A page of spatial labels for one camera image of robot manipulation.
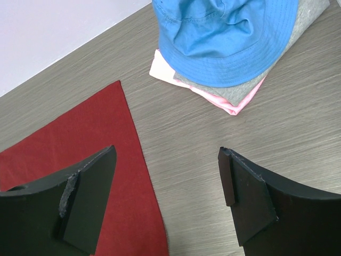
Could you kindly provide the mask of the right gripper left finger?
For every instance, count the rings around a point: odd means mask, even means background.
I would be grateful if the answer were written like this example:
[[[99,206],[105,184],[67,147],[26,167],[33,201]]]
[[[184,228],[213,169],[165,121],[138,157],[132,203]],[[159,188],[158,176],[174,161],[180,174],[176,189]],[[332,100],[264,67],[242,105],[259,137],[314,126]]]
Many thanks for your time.
[[[1,255],[93,255],[116,161],[115,147],[109,146],[1,192]]]

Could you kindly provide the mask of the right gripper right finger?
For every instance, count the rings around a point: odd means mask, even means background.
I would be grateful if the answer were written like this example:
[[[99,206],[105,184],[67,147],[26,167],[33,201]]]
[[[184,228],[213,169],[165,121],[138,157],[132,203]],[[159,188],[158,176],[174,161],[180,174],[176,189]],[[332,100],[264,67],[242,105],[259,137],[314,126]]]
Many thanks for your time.
[[[261,167],[229,148],[218,165],[245,255],[340,255],[340,195]]]

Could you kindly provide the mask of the red cloth napkin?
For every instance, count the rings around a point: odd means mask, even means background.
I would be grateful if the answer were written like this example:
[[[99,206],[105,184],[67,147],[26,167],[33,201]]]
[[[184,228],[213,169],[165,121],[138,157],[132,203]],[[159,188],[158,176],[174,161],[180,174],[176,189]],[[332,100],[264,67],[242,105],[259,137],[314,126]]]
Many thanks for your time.
[[[120,82],[114,82],[1,153],[1,190],[113,145],[117,164],[97,255],[168,254],[164,222]]]

